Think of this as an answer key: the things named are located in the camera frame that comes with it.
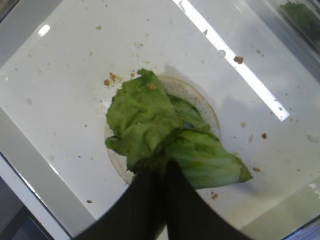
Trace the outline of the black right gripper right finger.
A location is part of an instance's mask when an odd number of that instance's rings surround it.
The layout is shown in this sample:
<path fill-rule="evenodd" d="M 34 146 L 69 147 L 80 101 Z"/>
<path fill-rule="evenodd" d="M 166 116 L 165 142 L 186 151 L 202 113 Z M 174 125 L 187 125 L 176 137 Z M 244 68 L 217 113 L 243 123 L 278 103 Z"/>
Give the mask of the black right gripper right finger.
<path fill-rule="evenodd" d="M 178 163 L 166 166 L 166 224 L 170 240 L 248 240 L 194 190 Z"/>

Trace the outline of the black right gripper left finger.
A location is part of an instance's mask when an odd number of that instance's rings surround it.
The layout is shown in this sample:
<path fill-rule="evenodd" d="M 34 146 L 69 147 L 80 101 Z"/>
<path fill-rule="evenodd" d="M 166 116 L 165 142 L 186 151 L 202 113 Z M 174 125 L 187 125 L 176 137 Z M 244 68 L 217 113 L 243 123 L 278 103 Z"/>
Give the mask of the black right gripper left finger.
<path fill-rule="evenodd" d="M 165 179 L 162 172 L 144 169 L 116 203 L 76 240 L 156 240 L 168 225 Z"/>

